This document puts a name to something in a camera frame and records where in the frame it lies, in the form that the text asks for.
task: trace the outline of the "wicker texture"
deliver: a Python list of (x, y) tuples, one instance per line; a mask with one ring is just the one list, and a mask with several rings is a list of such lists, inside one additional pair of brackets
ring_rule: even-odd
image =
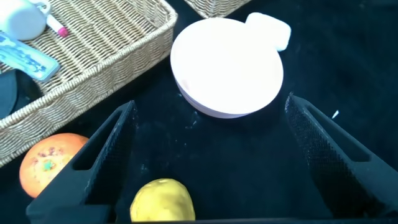
[[(0, 120), (0, 167), (169, 55), (177, 14), (164, 0), (50, 0), (70, 31), (27, 42), (61, 69), (43, 97)], [(6, 71), (5, 65), (0, 69)]]
[(226, 17), (251, 0), (185, 0), (203, 18)]

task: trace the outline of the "pink cap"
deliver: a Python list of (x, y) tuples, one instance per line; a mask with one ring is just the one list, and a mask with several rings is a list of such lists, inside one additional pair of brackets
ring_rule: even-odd
[(69, 35), (69, 32), (68, 32), (67, 28), (62, 27), (60, 30), (58, 30), (58, 34), (61, 37), (67, 37), (67, 35)]

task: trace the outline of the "woven basket rim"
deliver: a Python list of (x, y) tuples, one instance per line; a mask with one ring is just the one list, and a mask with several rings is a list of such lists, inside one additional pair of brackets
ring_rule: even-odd
[(73, 78), (72, 80), (62, 83), (60, 86), (57, 86), (44, 96), (40, 97), (39, 99), (29, 103), (28, 105), (24, 106), (23, 108), (15, 111), (13, 114), (0, 119), (0, 132), (14, 124), (17, 124), (19, 121), (23, 120), (24, 118), (28, 117), (32, 114), (33, 111), (37, 111), (47, 104), (55, 101), (59, 96), (63, 95), (64, 93), (71, 91), (72, 89), (76, 88), (81, 83), (86, 82), (92, 76), (96, 75), (97, 73), (103, 71), (104, 69), (112, 66), (114, 62), (116, 62), (119, 58), (128, 55), (129, 53), (135, 51), (139, 47), (145, 45), (148, 41), (152, 40), (154, 37), (160, 36), (164, 32), (166, 32), (170, 27), (174, 26), (177, 21), (177, 13), (175, 10), (167, 4), (165, 1), (158, 1), (158, 3), (168, 12), (169, 20), (162, 24), (159, 28), (155, 31), (151, 32), (150, 34), (144, 36), (143, 38), (139, 39), (138, 41), (129, 44), (125, 48), (119, 50), (114, 55), (108, 57), (105, 60), (98, 62), (97, 64), (93, 65), (91, 68), (85, 70), (82, 74), (78, 75), (77, 77)]
[(226, 12), (225, 14), (217, 14), (217, 16), (215, 16), (215, 17), (210, 17), (210, 16), (209, 16), (208, 14), (206, 14), (205, 12), (203, 12), (203, 11), (197, 9), (196, 6), (195, 6), (192, 2), (190, 2), (190, 1), (188, 1), (188, 0), (184, 0), (184, 1), (185, 1), (195, 12), (197, 12), (197, 14), (199, 14), (200, 16), (202, 16), (202, 18), (204, 18), (204, 19), (217, 18), (217, 17), (219, 17), (219, 18), (224, 18), (224, 17), (230, 15), (232, 12), (236, 11), (237, 9), (239, 9), (240, 7), (242, 7), (243, 5), (247, 4), (247, 3), (245, 3), (245, 4), (243, 4), (242, 6), (239, 6), (239, 7), (237, 7), (237, 8), (234, 8), (234, 9), (232, 8), (232, 9), (230, 9), (228, 12)]

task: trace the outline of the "black cloth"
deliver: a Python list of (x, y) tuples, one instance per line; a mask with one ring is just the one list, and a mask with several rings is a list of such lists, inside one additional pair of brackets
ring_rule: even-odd
[[(182, 0), (168, 2), (179, 14), (175, 36), (200, 19)], [(59, 132), (90, 136), (119, 105), (135, 100), (138, 137), (153, 152), (141, 158), (147, 179), (137, 178), (167, 175), (182, 181), (198, 219), (330, 218), (287, 126), (284, 103), (294, 91), (328, 116), (339, 110), (335, 122), (398, 168), (398, 8), (374, 2), (253, 0), (232, 13), (229, 18), (245, 21), (250, 12), (262, 12), (292, 28), (290, 44), (280, 53), (282, 89), (254, 114), (222, 120), (197, 113), (179, 95), (167, 58)], [(0, 169), (4, 222), (28, 222), (24, 214), (31, 199), (18, 181), (21, 160)], [(135, 190), (126, 193), (124, 207)]]

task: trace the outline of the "yellow toy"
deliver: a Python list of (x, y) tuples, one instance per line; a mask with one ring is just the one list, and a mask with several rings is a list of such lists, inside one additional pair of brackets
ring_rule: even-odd
[(180, 182), (158, 179), (143, 186), (130, 206), (132, 222), (195, 220), (191, 196)]

